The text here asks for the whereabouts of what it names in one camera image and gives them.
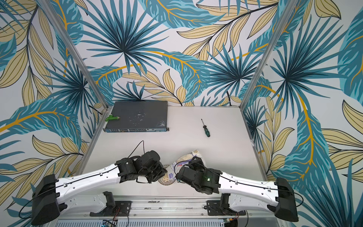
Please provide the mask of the oats bag white purple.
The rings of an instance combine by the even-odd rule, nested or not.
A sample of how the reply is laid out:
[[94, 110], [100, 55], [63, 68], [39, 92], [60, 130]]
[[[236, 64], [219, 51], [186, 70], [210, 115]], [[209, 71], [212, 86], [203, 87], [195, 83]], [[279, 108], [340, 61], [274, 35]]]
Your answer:
[[201, 158], [203, 163], [204, 164], [206, 163], [202, 154], [198, 150], [187, 153], [186, 155], [179, 157], [175, 162], [173, 162], [172, 164], [170, 164], [166, 167], [167, 180], [175, 181], [176, 174], [179, 172], [179, 170], [182, 168], [182, 166], [188, 164], [194, 157]]

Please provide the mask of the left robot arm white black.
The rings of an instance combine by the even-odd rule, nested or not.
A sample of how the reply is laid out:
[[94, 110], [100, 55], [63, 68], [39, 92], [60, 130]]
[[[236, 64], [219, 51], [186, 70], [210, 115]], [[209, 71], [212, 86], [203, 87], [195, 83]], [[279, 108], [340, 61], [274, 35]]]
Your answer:
[[160, 156], [152, 150], [142, 156], [123, 158], [107, 167], [75, 177], [45, 176], [33, 192], [31, 224], [46, 224], [67, 211], [101, 212], [110, 203], [108, 199], [96, 200], [98, 205], [92, 206], [90, 202], [79, 205], [74, 198], [95, 188], [135, 181], [140, 176], [145, 177], [148, 183], [156, 182], [166, 172]]

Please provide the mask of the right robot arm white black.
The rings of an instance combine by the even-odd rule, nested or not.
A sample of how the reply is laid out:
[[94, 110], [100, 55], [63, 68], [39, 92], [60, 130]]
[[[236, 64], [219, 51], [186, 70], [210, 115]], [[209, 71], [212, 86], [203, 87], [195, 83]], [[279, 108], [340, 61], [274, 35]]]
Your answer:
[[295, 192], [284, 178], [255, 181], [207, 168], [194, 157], [176, 171], [176, 179], [202, 194], [220, 194], [220, 208], [235, 212], [256, 210], [272, 212], [276, 218], [298, 222]]

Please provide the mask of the patterned breakfast bowl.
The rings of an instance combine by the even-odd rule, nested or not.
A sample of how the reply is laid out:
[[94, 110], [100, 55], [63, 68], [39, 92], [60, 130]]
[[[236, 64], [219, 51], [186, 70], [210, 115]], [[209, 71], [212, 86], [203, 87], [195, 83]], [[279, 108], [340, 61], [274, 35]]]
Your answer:
[[171, 185], [176, 181], [175, 171], [173, 165], [164, 165], [163, 168], [167, 171], [163, 177], [158, 179], [162, 185]]

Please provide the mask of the green plastic toy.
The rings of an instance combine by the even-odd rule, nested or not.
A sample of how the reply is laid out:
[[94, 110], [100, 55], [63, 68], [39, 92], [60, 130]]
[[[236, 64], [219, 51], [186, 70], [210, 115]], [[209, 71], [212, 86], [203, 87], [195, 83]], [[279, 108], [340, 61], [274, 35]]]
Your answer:
[[109, 121], [115, 121], [115, 120], [119, 120], [119, 119], [120, 119], [119, 116], [113, 116], [112, 114], [110, 114], [108, 117], [105, 118], [105, 121], [109, 122]]

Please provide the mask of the green handled screwdriver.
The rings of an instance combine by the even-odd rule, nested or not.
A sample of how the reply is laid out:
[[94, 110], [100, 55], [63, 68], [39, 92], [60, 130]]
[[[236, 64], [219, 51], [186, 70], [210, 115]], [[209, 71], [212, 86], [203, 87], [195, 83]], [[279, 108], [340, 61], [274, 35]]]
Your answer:
[[210, 137], [210, 132], [209, 132], [207, 126], [204, 124], [203, 119], [201, 119], [201, 121], [203, 123], [203, 129], [204, 129], [204, 132], [205, 132], [206, 136]]

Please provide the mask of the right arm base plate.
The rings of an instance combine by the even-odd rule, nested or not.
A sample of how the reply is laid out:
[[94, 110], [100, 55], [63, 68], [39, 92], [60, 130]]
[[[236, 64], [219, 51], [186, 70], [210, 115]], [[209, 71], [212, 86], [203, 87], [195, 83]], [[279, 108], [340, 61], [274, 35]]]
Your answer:
[[246, 211], [233, 211], [225, 205], [221, 205], [219, 200], [208, 200], [203, 207], [209, 216], [245, 216]]

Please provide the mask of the grey network switch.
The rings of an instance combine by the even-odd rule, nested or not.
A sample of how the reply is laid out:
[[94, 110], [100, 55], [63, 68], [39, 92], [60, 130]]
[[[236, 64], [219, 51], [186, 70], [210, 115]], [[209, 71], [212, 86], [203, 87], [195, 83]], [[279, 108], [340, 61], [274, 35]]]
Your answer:
[[119, 120], [106, 122], [104, 132], [166, 132], [168, 103], [166, 101], [119, 101], [111, 114]]

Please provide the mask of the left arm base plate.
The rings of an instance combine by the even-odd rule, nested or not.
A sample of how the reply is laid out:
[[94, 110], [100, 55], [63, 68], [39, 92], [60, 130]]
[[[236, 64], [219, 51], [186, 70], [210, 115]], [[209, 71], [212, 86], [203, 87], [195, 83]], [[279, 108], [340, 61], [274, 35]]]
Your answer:
[[129, 216], [132, 201], [116, 201], [115, 205], [107, 205], [99, 213], [91, 212], [91, 217], [126, 217]]

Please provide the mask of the aluminium front rail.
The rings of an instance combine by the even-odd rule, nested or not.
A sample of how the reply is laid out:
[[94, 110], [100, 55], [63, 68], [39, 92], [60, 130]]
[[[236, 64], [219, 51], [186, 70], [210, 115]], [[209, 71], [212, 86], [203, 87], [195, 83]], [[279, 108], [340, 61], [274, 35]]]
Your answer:
[[91, 217], [90, 211], [67, 211], [46, 227], [287, 227], [288, 223], [278, 220], [266, 211], [247, 210], [245, 216], [209, 216], [203, 208], [208, 200], [217, 197], [112, 197], [111, 194], [77, 196], [79, 205], [96, 200], [108, 199], [107, 205], [116, 201], [132, 201], [129, 216]]

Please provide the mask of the right aluminium frame post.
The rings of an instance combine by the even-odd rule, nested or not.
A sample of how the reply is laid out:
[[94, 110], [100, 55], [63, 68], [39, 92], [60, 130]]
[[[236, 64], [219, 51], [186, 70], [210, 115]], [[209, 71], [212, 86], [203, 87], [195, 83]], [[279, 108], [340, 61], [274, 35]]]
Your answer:
[[244, 95], [244, 98], [242, 99], [242, 102], [240, 105], [241, 113], [243, 113], [243, 111], [247, 107], [248, 101], [249, 101], [251, 95], [253, 94], [253, 90], [259, 80], [261, 73], [263, 72], [263, 68], [265, 67], [269, 56], [272, 54], [280, 36], [282, 35], [285, 25], [288, 23], [288, 20], [289, 20], [290, 16], [292, 15], [296, 5], [297, 5], [297, 1], [288, 1], [286, 3], [286, 7], [285, 7], [284, 11], [282, 12], [281, 18], [279, 19], [279, 21], [277, 23], [276, 30], [271, 35], [270, 40], [267, 43], [267, 47], [263, 53], [261, 61], [260, 61], [259, 65], [257, 66], [257, 69], [249, 83], [249, 86]]

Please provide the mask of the aluminium frame post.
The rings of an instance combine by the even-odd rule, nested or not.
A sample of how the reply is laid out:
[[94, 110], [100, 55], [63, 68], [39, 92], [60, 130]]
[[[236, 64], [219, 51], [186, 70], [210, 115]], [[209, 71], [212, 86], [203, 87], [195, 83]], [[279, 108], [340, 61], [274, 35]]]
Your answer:
[[83, 73], [85, 79], [88, 81], [89, 86], [95, 93], [96, 98], [101, 103], [104, 108], [108, 108], [108, 104], [104, 99], [104, 96], [101, 94], [100, 90], [98, 89], [95, 81], [93, 80], [88, 68], [86, 67], [84, 61], [82, 60], [79, 52], [77, 51], [71, 37], [69, 36], [68, 32], [66, 31], [64, 25], [61, 22], [61, 19], [58, 17], [54, 7], [52, 6], [50, 1], [46, 0], [39, 0], [37, 1], [41, 8], [44, 10], [47, 18], [53, 25], [55, 31], [59, 34], [60, 38], [63, 40], [65, 47], [69, 50], [71, 56], [74, 59], [74, 62], [79, 67], [80, 71]]
[[263, 68], [265, 67], [269, 56], [272, 54], [280, 36], [282, 35], [285, 25], [288, 23], [288, 20], [289, 20], [290, 16], [292, 15], [296, 5], [297, 5], [297, 1], [288, 1], [286, 3], [286, 7], [285, 7], [284, 11], [282, 12], [281, 18], [279, 19], [279, 21], [277, 23], [276, 30], [271, 35], [270, 40], [267, 43], [267, 47], [263, 53], [261, 61], [260, 61], [259, 65], [257, 66], [257, 69], [249, 83], [249, 86], [244, 95], [244, 98], [242, 99], [242, 102], [240, 105], [241, 113], [243, 113], [243, 111], [247, 107], [248, 101], [249, 101], [251, 95], [253, 94], [253, 90], [259, 80], [261, 73], [263, 72]]

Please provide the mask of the left aluminium frame post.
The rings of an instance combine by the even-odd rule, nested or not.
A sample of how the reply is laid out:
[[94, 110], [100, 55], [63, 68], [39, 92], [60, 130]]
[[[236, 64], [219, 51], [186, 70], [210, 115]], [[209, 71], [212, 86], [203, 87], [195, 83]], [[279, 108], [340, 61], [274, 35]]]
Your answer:
[[101, 103], [104, 108], [108, 108], [108, 104], [104, 99], [104, 96], [101, 94], [100, 90], [98, 89], [95, 81], [93, 80], [88, 68], [86, 67], [84, 61], [82, 60], [79, 52], [77, 51], [71, 37], [69, 36], [68, 32], [66, 31], [64, 25], [61, 22], [61, 19], [58, 17], [54, 7], [52, 6], [50, 1], [46, 0], [39, 0], [37, 1], [41, 8], [44, 10], [47, 18], [53, 25], [55, 31], [59, 34], [60, 38], [63, 40], [65, 47], [69, 50], [71, 56], [74, 59], [74, 62], [79, 67], [80, 71], [83, 73], [85, 79], [88, 81], [89, 86], [95, 93], [96, 98]]

